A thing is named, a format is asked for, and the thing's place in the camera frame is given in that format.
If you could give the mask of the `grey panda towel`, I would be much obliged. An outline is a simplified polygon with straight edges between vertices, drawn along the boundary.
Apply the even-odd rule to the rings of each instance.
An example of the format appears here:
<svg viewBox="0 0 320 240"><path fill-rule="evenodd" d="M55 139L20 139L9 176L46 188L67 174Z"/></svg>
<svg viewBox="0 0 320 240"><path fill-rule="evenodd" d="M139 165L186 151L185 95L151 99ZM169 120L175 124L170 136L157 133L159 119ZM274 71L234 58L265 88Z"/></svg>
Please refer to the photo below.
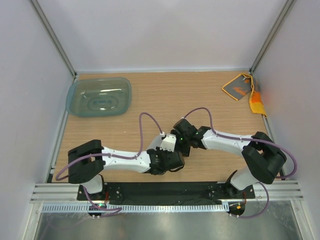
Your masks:
<svg viewBox="0 0 320 240"><path fill-rule="evenodd" d="M146 150L150 150L150 149L156 149L157 147L160 147L162 143L162 136L161 135L157 135L152 141L151 143L148 145L148 147L146 148Z"/></svg>

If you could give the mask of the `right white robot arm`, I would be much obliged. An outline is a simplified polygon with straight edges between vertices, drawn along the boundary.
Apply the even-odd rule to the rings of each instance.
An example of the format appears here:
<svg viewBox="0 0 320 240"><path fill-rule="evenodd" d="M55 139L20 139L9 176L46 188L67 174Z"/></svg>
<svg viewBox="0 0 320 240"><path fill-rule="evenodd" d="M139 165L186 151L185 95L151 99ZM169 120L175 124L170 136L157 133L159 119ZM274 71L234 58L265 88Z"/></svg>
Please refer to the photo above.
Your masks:
<svg viewBox="0 0 320 240"><path fill-rule="evenodd" d="M191 148L220 150L243 157L246 167L234 171L222 186L222 193L238 198L244 190L258 182L270 185L278 176L287 157L263 132L254 135L236 135L213 130L209 126L196 128L185 118L180 119L170 131L176 136L175 149L183 156Z"/></svg>

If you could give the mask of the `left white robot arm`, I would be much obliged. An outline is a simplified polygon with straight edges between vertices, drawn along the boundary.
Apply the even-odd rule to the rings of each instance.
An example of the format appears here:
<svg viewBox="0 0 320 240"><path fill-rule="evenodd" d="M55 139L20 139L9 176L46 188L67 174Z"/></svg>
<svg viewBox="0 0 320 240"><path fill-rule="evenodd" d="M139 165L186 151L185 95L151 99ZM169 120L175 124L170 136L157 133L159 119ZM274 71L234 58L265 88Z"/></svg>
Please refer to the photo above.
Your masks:
<svg viewBox="0 0 320 240"><path fill-rule="evenodd" d="M174 150L173 144L162 147L162 141L153 140L140 154L102 146L98 139L86 142L68 151L69 164L81 159L68 168L68 182L83 185L93 199L101 200L106 194L102 171L126 170L151 175L179 171L185 165L183 155Z"/></svg>

